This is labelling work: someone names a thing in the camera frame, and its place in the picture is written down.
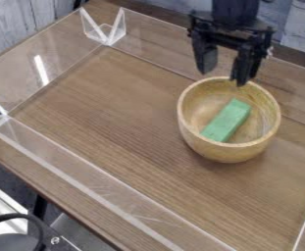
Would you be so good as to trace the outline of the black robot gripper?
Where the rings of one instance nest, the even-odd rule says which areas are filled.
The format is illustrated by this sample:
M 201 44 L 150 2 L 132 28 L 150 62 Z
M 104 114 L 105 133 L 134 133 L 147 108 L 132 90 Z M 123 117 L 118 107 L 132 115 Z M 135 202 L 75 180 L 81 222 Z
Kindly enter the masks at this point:
M 209 11 L 194 10 L 187 29 L 197 69 L 202 75 L 217 64 L 217 47 L 238 52 L 230 80 L 238 87 L 257 75 L 272 47 L 274 28 L 258 18 L 259 0 L 213 0 Z

